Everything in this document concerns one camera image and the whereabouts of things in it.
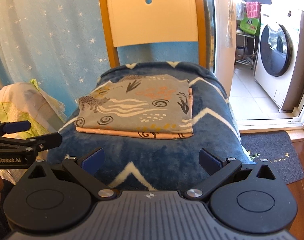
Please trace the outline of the blue patterned pajama garment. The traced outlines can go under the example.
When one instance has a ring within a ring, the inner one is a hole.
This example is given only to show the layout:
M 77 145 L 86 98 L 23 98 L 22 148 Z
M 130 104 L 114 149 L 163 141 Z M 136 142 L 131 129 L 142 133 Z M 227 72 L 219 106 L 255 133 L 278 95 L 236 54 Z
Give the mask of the blue patterned pajama garment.
M 124 137 L 193 136 L 192 89 L 170 75 L 127 75 L 79 99 L 76 130 Z

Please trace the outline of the plaid checkered bed sheet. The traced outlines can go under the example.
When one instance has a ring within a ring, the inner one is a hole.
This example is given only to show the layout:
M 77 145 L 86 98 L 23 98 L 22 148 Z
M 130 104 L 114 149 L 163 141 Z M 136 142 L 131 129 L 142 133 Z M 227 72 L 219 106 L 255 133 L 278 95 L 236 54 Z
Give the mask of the plaid checkered bed sheet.
M 4 137 L 27 139 L 55 133 L 64 123 L 64 105 L 34 81 L 7 85 L 0 90 L 0 122 L 18 121 L 29 121 L 31 128 Z M 36 160 L 44 159 L 46 151 L 39 152 Z

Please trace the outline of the dark grey door mat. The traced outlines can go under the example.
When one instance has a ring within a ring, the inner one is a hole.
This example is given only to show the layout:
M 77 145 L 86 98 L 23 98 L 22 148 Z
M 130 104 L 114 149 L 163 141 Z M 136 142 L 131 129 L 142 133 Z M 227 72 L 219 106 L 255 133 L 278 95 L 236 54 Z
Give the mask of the dark grey door mat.
M 286 131 L 247 133 L 240 137 L 250 159 L 267 159 L 286 184 L 304 178 L 303 166 Z

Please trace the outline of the peach folded garment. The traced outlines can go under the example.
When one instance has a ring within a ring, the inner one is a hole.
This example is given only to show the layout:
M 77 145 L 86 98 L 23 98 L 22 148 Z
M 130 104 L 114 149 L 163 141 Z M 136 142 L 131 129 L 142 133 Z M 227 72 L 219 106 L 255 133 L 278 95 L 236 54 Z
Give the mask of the peach folded garment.
M 177 100 L 156 99 L 149 104 L 137 99 L 79 100 L 74 122 L 80 133 L 146 139 L 186 139 L 193 136 L 193 93 L 178 93 Z

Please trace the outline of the blue star curtain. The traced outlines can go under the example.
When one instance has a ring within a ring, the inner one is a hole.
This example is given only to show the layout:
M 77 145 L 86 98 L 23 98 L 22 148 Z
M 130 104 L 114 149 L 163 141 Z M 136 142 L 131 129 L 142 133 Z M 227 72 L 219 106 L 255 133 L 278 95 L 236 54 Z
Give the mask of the blue star curtain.
M 69 116 L 109 68 L 99 0 L 0 0 L 0 88 L 36 80 Z

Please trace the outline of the metal storage rack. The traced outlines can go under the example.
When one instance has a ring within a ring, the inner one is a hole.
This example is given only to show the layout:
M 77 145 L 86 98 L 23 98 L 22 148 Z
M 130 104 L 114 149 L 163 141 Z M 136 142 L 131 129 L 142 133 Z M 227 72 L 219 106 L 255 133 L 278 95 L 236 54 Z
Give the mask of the metal storage rack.
M 235 63 L 255 68 L 258 51 L 258 36 L 237 29 Z

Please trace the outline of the white washing machine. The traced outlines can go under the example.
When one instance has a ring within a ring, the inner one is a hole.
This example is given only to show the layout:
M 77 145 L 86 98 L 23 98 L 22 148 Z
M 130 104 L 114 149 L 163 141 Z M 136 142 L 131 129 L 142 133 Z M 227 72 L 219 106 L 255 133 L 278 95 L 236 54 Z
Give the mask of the white washing machine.
M 298 106 L 304 91 L 304 0 L 261 6 L 255 80 L 280 112 Z

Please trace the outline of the green bag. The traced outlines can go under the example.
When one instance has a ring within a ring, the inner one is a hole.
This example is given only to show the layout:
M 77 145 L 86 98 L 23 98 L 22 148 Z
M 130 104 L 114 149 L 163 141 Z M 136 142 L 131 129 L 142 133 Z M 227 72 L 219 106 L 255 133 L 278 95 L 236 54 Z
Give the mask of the green bag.
M 247 34 L 258 36 L 260 32 L 260 19 L 245 16 L 240 22 L 240 29 Z

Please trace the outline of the wooden chair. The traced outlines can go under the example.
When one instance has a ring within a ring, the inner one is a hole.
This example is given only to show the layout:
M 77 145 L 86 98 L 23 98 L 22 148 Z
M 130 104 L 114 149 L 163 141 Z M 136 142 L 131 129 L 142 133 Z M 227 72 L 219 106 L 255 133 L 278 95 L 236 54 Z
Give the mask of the wooden chair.
M 117 49 L 163 42 L 197 42 L 199 65 L 207 66 L 204 0 L 99 0 L 111 68 Z

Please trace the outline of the pink towel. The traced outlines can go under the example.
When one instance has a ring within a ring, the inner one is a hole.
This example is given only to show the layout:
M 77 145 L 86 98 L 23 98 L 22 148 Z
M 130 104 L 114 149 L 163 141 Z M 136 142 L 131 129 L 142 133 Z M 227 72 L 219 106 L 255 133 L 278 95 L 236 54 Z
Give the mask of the pink towel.
M 246 2 L 247 18 L 260 18 L 261 4 L 259 2 Z

